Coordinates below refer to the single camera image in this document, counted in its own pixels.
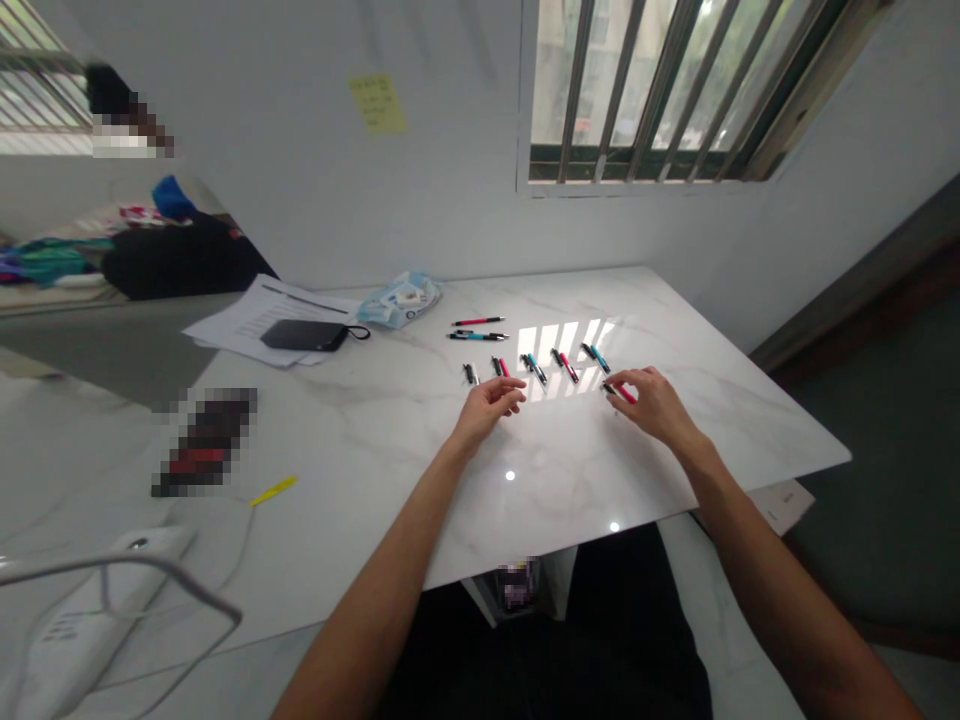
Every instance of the black bag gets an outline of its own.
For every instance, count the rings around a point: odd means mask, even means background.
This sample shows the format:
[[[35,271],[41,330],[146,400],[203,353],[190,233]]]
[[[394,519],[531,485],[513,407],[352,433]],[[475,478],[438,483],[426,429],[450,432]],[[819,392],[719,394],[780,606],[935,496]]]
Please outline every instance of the black bag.
[[[276,278],[249,238],[203,213],[192,225],[124,230],[100,271],[131,300],[242,292],[259,273]]]

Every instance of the window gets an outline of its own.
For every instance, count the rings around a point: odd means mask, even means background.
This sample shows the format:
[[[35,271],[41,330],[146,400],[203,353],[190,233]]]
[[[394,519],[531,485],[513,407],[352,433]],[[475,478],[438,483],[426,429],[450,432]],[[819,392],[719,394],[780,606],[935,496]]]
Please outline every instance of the window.
[[[0,0],[0,154],[91,152],[82,65],[26,0]]]
[[[524,24],[537,37],[521,173],[539,185],[766,180],[889,5],[540,0]]]

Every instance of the sticky note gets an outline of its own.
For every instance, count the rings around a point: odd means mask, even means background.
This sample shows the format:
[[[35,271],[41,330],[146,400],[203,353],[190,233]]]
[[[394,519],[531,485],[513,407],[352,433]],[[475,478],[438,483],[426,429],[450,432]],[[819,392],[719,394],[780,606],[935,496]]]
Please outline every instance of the sticky note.
[[[293,487],[293,486],[296,485],[296,484],[297,484],[297,476],[296,476],[296,475],[291,475],[290,477],[288,477],[286,480],[284,480],[284,481],[283,481],[282,483],[280,483],[279,485],[274,485],[272,488],[270,488],[269,490],[267,490],[263,495],[261,495],[261,496],[258,497],[257,499],[251,500],[251,501],[250,501],[250,507],[255,507],[255,506],[259,505],[259,504],[262,503],[262,502],[266,502],[266,501],[269,500],[270,498],[272,498],[272,497],[274,497],[274,496],[276,496],[276,495],[279,495],[280,493],[282,493],[282,492],[283,492],[284,490],[286,490],[287,488],[291,488],[291,487]]]
[[[357,110],[371,135],[400,135],[407,131],[400,99],[389,75],[364,75],[348,80]]]

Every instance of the left hand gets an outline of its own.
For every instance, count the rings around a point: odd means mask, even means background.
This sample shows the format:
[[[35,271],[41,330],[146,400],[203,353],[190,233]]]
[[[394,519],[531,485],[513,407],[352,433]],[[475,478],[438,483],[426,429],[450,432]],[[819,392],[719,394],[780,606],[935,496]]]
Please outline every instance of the left hand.
[[[477,385],[467,395],[460,418],[450,438],[476,452],[480,444],[493,432],[497,420],[520,412],[520,403],[527,397],[520,388],[527,384],[519,378],[496,377]]]

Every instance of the power strip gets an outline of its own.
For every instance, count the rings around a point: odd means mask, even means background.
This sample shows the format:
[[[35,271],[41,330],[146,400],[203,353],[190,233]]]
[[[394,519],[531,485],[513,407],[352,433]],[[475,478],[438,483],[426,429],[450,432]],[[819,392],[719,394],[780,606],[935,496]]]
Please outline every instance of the power strip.
[[[149,552],[179,559],[195,533],[183,527],[151,528],[124,534],[112,552]],[[166,580],[146,565],[118,563],[109,569],[110,603],[124,615],[142,611]],[[101,611],[100,573],[95,571],[37,634],[16,720],[51,720],[71,712],[110,664],[134,620],[117,620]]]

